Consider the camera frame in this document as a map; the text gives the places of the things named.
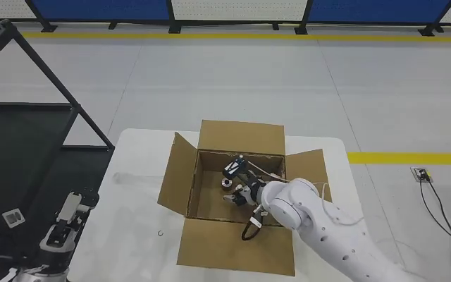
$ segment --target cardboard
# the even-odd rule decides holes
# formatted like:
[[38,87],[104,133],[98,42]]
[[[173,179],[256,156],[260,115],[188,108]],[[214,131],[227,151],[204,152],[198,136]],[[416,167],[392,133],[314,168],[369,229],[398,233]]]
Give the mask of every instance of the cardboard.
[[[292,232],[267,216],[260,233],[243,241],[254,208],[222,199],[222,170],[240,154],[290,180],[328,182],[322,150],[285,156],[280,125],[202,121],[199,149],[176,133],[158,203],[186,217],[177,264],[294,276]],[[331,201],[328,186],[325,199]]]
[[175,133],[158,196],[157,202],[160,205],[186,215],[196,157],[196,148],[180,134]]
[[241,240],[245,224],[186,219],[177,264],[216,269],[295,275],[292,233],[264,226],[254,239]]
[[285,155],[282,125],[202,121],[198,149]]

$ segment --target floor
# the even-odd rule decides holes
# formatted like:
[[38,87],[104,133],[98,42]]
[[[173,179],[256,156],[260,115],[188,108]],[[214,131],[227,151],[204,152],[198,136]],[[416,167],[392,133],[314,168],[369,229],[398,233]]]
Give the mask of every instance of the floor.
[[[30,24],[19,28],[39,30]],[[197,27],[183,32],[250,28],[269,32],[267,27]],[[105,25],[58,28],[81,30],[108,32]],[[167,30],[119,25],[113,32],[149,31]],[[412,28],[312,27],[309,32],[417,35]],[[450,151],[451,43],[29,41],[113,143],[126,128],[197,131],[202,119],[219,119],[283,124],[287,135],[337,137],[348,152]],[[0,53],[0,66],[0,102],[64,102],[17,45],[9,44]],[[101,141],[77,121],[66,143]],[[419,281],[449,281],[451,237],[424,208],[410,166],[352,165],[366,222],[384,253]],[[450,167],[427,167],[451,217]],[[439,215],[437,201],[429,189],[425,191]]]

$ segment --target white cable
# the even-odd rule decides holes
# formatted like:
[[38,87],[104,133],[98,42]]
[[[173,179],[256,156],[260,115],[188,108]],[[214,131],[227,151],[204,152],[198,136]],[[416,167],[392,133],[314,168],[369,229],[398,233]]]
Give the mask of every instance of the white cable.
[[[274,173],[267,173],[266,171],[264,171],[263,169],[259,168],[258,166],[256,166],[255,164],[253,164],[253,163],[250,162],[250,161],[247,161],[247,162],[248,162],[250,165],[254,166],[256,169],[258,169],[259,171],[265,173],[266,175],[268,175],[268,176],[270,176],[270,177],[272,177],[272,178],[278,179],[278,180],[280,180],[280,181],[284,181],[284,182],[286,182],[286,183],[289,183],[288,180],[283,179],[283,178],[277,176],[277,175],[274,174]],[[341,222],[341,221],[336,221],[335,218],[333,218],[333,216],[331,216],[331,215],[328,213],[328,211],[326,210],[326,206],[324,206],[324,189],[326,188],[326,185],[329,185],[329,183],[312,183],[312,184],[323,184],[323,190],[321,191],[321,203],[322,203],[322,206],[323,206],[324,213],[329,217],[329,219],[330,219],[333,223],[338,224],[338,225],[342,225],[342,226],[354,226],[354,225],[358,224],[360,221],[362,221],[362,220],[364,219],[364,217],[361,217],[360,219],[357,219],[355,222],[352,222],[352,223],[343,223],[343,222]]]
[[272,177],[272,178],[275,178],[275,179],[277,179],[277,180],[280,180],[280,181],[283,181],[283,182],[286,182],[286,183],[289,183],[290,181],[289,180],[286,180],[286,179],[283,179],[283,178],[281,178],[280,176],[277,176],[276,174],[274,174],[274,173],[267,173],[266,171],[264,171],[263,169],[261,169],[261,168],[259,168],[258,166],[256,166],[255,164],[253,164],[252,162],[250,162],[250,161],[247,161],[250,165],[252,165],[253,167],[255,167],[256,169],[258,169],[259,171],[261,171],[262,173],[265,173],[267,176],[270,176],[270,177]]
[[35,274],[35,273],[37,273],[37,272],[40,272],[40,271],[46,269],[47,267],[49,267],[49,265],[43,264],[43,265],[41,265],[40,267],[35,267],[35,268],[33,268],[33,269],[26,269],[26,270],[24,270],[23,272],[24,272],[24,273],[28,273],[28,274]]
[[357,219],[355,222],[352,222],[352,223],[343,223],[341,221],[336,221],[333,218],[333,216],[331,216],[328,213],[328,211],[326,209],[326,206],[324,206],[324,189],[326,188],[326,185],[329,185],[329,183],[322,183],[322,184],[323,184],[323,190],[321,191],[321,203],[322,203],[322,206],[323,206],[324,213],[329,217],[329,219],[333,223],[338,224],[338,225],[343,225],[343,226],[354,226],[354,225],[358,224],[360,221],[362,221],[364,219],[364,217],[361,217],[360,219]]

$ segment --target box flap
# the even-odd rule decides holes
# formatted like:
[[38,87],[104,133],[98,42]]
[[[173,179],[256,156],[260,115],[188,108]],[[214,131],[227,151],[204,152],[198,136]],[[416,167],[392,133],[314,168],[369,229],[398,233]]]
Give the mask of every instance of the box flap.
[[283,125],[202,121],[199,149],[285,155]]
[[186,215],[196,157],[197,149],[182,135],[175,133],[158,197],[160,205]]
[[186,219],[177,264],[295,275],[290,230],[264,226],[243,241],[244,228],[242,223]]
[[[285,165],[288,180],[303,178],[312,183],[329,183],[322,149],[286,156]],[[315,186],[321,196],[323,185],[315,184]],[[329,185],[324,189],[324,199],[332,202]]]

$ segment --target power outlet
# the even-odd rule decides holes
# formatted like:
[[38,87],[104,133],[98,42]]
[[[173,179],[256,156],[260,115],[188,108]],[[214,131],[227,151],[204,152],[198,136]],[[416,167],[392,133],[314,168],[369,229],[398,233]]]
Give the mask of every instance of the power outlet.
[[425,179],[421,179],[420,170],[422,170],[422,169],[424,169],[426,171],[426,173],[428,174],[430,182],[431,183],[434,182],[433,179],[432,179],[431,173],[428,171],[427,168],[420,168],[420,167],[414,167],[413,166],[413,167],[410,168],[410,170],[412,171],[412,174],[414,175],[415,180],[417,182],[423,182],[423,183],[428,182]]

